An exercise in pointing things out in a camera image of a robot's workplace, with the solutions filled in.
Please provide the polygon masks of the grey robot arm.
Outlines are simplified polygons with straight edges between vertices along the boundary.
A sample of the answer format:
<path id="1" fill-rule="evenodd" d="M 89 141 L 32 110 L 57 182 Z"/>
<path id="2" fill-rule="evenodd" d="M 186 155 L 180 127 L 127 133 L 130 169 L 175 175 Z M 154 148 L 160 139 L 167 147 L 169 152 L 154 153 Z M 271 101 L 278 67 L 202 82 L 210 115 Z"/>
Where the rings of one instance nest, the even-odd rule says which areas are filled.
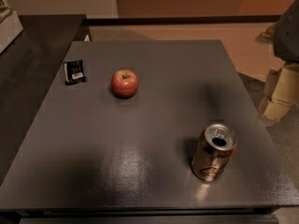
<path id="1" fill-rule="evenodd" d="M 269 70 L 259 113 L 264 119 L 279 121 L 299 99 L 299 0 L 279 18 L 272 44 L 274 55 L 285 63 L 278 71 Z"/>

